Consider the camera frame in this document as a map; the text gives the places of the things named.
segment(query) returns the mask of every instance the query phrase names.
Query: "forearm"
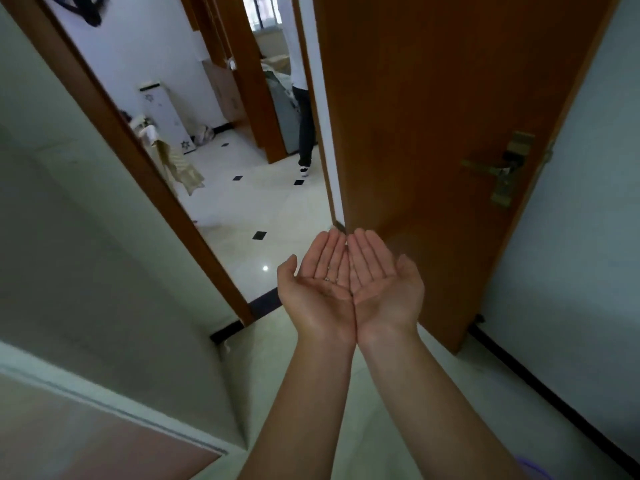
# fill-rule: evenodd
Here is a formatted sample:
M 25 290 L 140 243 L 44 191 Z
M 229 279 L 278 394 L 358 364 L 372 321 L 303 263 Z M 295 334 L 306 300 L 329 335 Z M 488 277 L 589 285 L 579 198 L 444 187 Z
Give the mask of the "forearm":
M 360 348 L 423 477 L 524 478 L 417 331 L 381 333 Z
M 329 479 L 354 346 L 300 338 L 241 480 Z

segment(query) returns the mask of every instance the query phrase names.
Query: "person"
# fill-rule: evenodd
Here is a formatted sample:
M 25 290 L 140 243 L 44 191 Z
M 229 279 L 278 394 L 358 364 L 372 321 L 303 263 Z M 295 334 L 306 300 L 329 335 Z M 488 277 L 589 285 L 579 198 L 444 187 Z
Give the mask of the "person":
M 278 295 L 298 343 L 239 480 L 330 478 L 356 344 L 423 478 L 524 478 L 421 341 L 411 259 L 372 230 L 332 229 L 296 266 L 279 266 Z
M 311 99 L 307 85 L 305 67 L 302 64 L 302 52 L 300 51 L 300 39 L 296 28 L 296 19 L 293 15 L 291 0 L 278 0 L 278 11 L 282 19 L 282 33 L 289 48 L 289 61 L 291 63 L 291 83 L 293 96 L 298 101 L 300 108 L 300 133 L 299 151 L 300 177 L 307 177 L 311 167 L 311 151 L 316 144 L 316 126 L 311 112 Z

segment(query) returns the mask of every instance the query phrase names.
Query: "window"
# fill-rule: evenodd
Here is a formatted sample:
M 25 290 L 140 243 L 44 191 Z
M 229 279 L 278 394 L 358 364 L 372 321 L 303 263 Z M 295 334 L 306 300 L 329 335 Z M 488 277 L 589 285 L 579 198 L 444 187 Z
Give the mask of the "window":
M 282 23 L 278 0 L 243 0 L 251 30 L 256 32 Z

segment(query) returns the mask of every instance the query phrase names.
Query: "door handle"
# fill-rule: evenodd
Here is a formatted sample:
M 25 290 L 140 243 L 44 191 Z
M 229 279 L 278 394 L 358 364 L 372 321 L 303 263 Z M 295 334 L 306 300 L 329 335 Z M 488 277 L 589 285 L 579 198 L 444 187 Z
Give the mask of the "door handle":
M 497 177 L 491 201 L 508 208 L 516 188 L 517 170 L 523 167 L 534 139 L 535 136 L 532 134 L 514 131 L 507 149 L 502 154 L 502 166 L 485 165 L 471 160 L 462 160 L 460 163 L 463 167 Z

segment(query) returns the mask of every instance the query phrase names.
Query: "hand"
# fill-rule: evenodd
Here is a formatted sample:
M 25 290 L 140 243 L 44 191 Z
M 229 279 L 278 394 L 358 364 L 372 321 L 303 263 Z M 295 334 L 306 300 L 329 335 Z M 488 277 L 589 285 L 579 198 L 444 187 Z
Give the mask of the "hand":
M 396 262 L 372 230 L 356 229 L 347 242 L 358 343 L 389 331 L 417 332 L 424 284 L 415 263 L 405 255 Z
M 338 229 L 321 232 L 302 259 L 278 266 L 278 295 L 301 339 L 338 340 L 355 347 L 356 325 L 349 291 L 349 256 Z

